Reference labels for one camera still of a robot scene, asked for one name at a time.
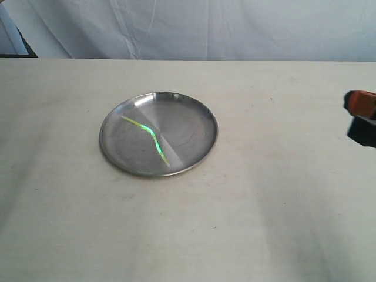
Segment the thin green straw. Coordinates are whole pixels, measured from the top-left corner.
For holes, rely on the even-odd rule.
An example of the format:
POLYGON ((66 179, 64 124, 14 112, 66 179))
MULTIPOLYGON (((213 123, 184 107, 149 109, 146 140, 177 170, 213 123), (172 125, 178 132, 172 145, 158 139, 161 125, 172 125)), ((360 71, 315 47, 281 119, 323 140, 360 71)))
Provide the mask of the thin green straw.
POLYGON ((131 124, 133 124, 133 125, 141 128, 145 132, 147 132, 150 135, 150 137, 152 138, 154 146, 155 146, 155 149, 158 152, 159 156, 164 161, 164 163, 167 165, 167 167, 170 167, 170 163, 167 160, 167 158, 166 158, 166 156, 165 156, 165 154, 164 154, 164 152, 163 152, 163 150, 161 148, 161 145, 160 145, 160 143, 159 143, 159 141, 157 139, 157 136, 156 136, 155 132, 150 127, 148 127, 148 126, 146 126, 146 125, 144 125, 142 123, 139 123, 139 122, 137 122, 137 121, 135 121, 135 120, 133 120, 133 119, 131 119, 129 117, 126 117, 126 116, 122 115, 121 118, 123 120, 125 120, 125 121, 127 121, 127 122, 129 122, 129 123, 131 123, 131 124))

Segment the white backdrop cloth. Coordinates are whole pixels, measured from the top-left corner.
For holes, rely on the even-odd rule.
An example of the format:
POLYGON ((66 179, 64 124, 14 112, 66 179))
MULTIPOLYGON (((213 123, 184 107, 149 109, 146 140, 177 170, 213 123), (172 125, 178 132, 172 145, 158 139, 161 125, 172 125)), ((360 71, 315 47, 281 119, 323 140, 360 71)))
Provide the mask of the white backdrop cloth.
POLYGON ((374 1, 2 1, 40 58, 374 61, 374 1))

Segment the round silver metal plate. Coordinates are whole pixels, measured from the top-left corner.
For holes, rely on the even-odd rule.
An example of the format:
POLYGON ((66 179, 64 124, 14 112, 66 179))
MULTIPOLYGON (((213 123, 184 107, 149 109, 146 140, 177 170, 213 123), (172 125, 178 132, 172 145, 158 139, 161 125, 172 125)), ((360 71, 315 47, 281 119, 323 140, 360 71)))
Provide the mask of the round silver metal plate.
POLYGON ((112 109, 99 131, 99 147, 114 167, 141 177, 167 177, 199 165, 213 150, 217 120, 203 103, 174 92, 146 93, 112 109), (123 120, 126 116, 150 127, 170 163, 164 163, 150 135, 123 120))

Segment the white softbox panel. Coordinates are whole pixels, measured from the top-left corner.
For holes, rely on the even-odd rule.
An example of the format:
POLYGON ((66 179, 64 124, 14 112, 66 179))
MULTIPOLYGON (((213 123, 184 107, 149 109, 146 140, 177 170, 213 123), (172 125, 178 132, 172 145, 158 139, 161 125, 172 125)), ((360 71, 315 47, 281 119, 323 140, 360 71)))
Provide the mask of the white softbox panel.
POLYGON ((24 41, 1 1, 1 55, 29 55, 24 41))

